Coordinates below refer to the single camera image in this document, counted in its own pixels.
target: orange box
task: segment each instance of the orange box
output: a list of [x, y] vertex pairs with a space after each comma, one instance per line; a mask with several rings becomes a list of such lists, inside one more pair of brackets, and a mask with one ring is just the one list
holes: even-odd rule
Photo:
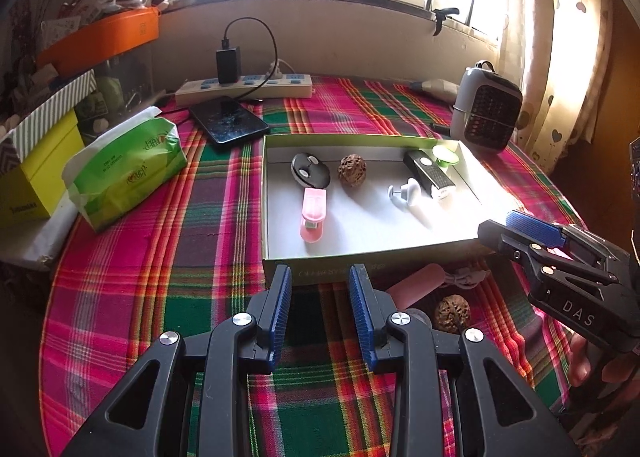
[[144, 8], [89, 24], [41, 52], [36, 59], [38, 69], [51, 63], [62, 78], [84, 72], [158, 38], [159, 15], [156, 8]]

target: bolt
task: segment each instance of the bolt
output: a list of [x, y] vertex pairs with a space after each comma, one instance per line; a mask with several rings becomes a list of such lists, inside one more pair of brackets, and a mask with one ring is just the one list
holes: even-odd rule
[[233, 318], [233, 322], [239, 326], [249, 325], [251, 320], [251, 315], [247, 312], [239, 312], [238, 314], [235, 314]]
[[391, 315], [391, 321], [396, 325], [406, 325], [411, 322], [411, 317], [405, 312], [395, 312]]
[[465, 331], [465, 338], [470, 342], [481, 342], [484, 339], [484, 334], [480, 329], [467, 329]]
[[160, 335], [160, 343], [162, 345], [173, 345], [179, 338], [180, 335], [176, 331], [163, 332]]

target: curtain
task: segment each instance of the curtain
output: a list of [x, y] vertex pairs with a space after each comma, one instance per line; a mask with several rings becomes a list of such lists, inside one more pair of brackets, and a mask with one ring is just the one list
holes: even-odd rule
[[[518, 83], [513, 59], [524, 59], [516, 142], [548, 174], [568, 145], [593, 137], [611, 17], [611, 0], [509, 0], [498, 66]], [[518, 39], [513, 20], [524, 22]]]

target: power strip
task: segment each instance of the power strip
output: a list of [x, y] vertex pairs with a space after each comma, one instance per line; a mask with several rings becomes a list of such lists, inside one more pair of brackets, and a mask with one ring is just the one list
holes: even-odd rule
[[[241, 76], [236, 83], [218, 83], [218, 78], [187, 82], [175, 93], [178, 105], [193, 105], [221, 96], [234, 98], [264, 81], [264, 75]], [[246, 99], [255, 98], [310, 98], [313, 83], [308, 74], [286, 74], [278, 80], [269, 80]]]

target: smartphone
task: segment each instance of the smartphone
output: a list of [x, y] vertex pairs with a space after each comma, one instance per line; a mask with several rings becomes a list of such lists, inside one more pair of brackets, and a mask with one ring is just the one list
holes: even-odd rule
[[270, 132], [267, 123], [228, 96], [197, 103], [189, 111], [217, 147], [234, 147]]

